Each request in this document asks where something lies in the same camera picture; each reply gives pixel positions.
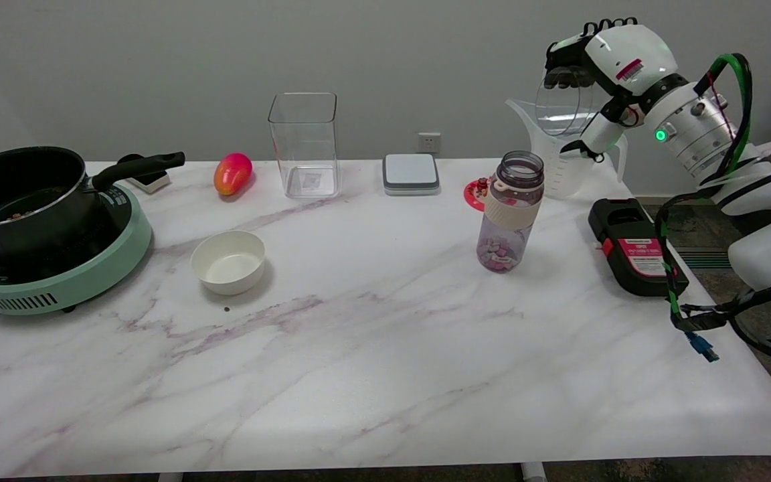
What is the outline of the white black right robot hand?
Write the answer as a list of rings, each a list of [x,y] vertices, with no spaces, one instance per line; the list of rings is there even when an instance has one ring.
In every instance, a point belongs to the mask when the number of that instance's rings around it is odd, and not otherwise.
[[[545,52],[544,88],[597,85],[610,97],[578,139],[562,147],[561,158],[599,161],[663,97],[687,83],[664,40],[633,17],[588,22],[581,34],[552,43]]]

